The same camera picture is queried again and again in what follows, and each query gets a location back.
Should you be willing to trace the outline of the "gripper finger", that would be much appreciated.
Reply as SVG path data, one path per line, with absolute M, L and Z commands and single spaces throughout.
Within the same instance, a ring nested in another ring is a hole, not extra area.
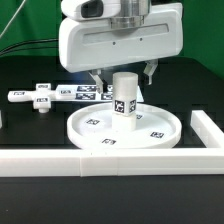
M 103 81 L 101 80 L 100 75 L 101 75 L 100 69 L 94 69 L 91 71 L 91 76 L 96 83 L 97 92 L 99 94 L 102 94 L 103 93 Z
M 154 72 L 157 69 L 157 66 L 158 66 L 157 59 L 149 60 L 146 62 L 146 67 L 145 67 L 143 73 L 148 76 L 148 84 L 149 85 L 152 84 L 152 77 L 153 77 Z

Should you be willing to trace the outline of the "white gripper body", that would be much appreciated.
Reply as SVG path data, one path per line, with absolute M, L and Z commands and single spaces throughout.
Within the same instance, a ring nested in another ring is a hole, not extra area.
M 175 56 L 183 47 L 180 3 L 62 0 L 59 58 L 69 72 Z

